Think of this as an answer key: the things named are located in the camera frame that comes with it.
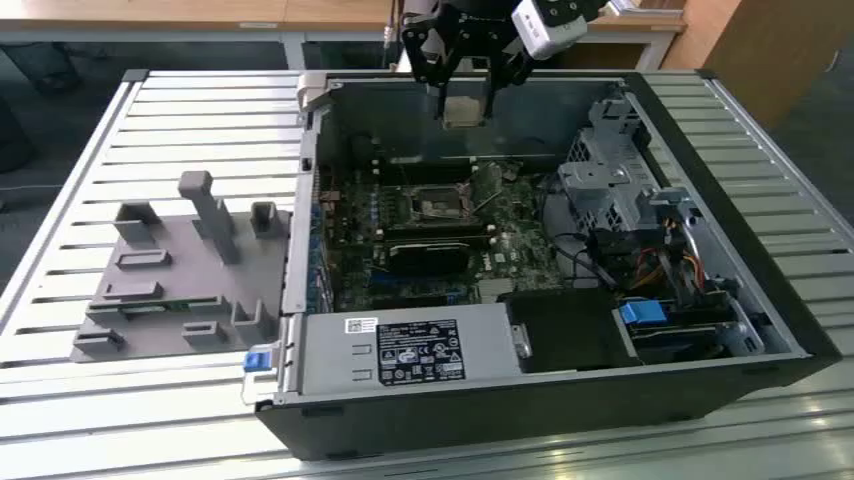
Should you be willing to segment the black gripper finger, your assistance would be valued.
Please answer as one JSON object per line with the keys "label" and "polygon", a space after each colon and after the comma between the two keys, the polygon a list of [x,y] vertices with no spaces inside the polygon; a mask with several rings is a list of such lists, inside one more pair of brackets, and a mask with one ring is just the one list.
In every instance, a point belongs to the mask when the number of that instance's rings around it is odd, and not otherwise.
{"label": "black gripper finger", "polygon": [[448,82],[460,61],[458,29],[442,22],[406,22],[402,40],[415,80],[438,90],[435,118],[442,120]]}
{"label": "black gripper finger", "polygon": [[522,39],[516,37],[499,51],[488,56],[487,80],[484,84],[483,117],[491,118],[495,96],[500,89],[522,85],[534,69],[534,59],[527,53]]}

